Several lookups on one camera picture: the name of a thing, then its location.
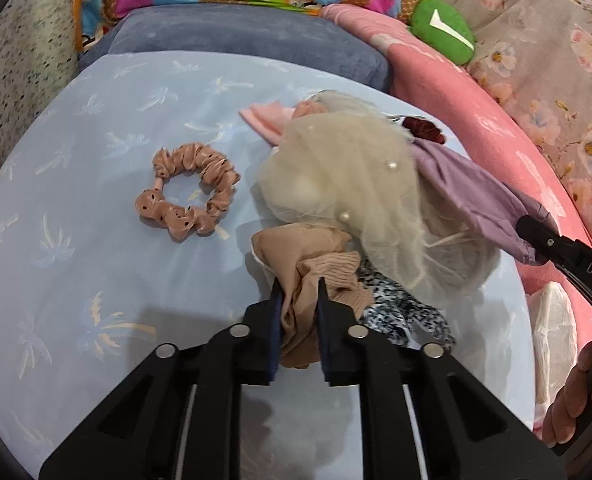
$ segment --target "black and white patterned fabric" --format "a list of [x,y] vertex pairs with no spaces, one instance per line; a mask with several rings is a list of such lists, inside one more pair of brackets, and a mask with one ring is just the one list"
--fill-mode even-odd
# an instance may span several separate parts
[[444,316],[378,272],[369,260],[361,262],[358,280],[374,292],[374,305],[365,309],[361,319],[366,327],[386,335],[399,346],[435,341],[446,350],[454,348],[456,340]]

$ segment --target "green pillow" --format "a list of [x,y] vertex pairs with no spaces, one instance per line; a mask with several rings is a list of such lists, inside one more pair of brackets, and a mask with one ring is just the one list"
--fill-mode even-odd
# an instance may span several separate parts
[[421,1],[409,31],[457,65],[474,56],[474,35],[460,12],[442,0]]

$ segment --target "white plastic bag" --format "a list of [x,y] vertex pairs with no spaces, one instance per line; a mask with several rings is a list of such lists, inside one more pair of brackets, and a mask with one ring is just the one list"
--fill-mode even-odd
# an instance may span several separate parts
[[562,285],[549,282],[528,298],[536,371],[536,412],[538,428],[565,385],[569,371],[576,364],[576,320]]

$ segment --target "pink blanket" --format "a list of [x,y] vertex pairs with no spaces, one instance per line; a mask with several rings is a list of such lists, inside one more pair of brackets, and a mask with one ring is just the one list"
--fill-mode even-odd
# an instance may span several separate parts
[[[505,111],[460,67],[415,38],[393,18],[345,4],[322,9],[321,17],[382,52],[394,69],[391,94],[447,124],[470,157],[502,182],[539,200],[561,234],[592,247],[592,240],[547,161]],[[592,340],[592,307],[552,264],[518,265],[525,291],[559,282],[569,295],[578,347]]]

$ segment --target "purple fabric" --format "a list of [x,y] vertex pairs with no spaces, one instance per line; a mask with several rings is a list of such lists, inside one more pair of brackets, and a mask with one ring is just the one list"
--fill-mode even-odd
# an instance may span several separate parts
[[414,139],[410,149],[418,172],[465,215],[471,228],[522,264],[544,263],[516,233],[516,223],[525,215],[557,231],[550,213],[539,202],[512,190],[475,162],[445,146]]

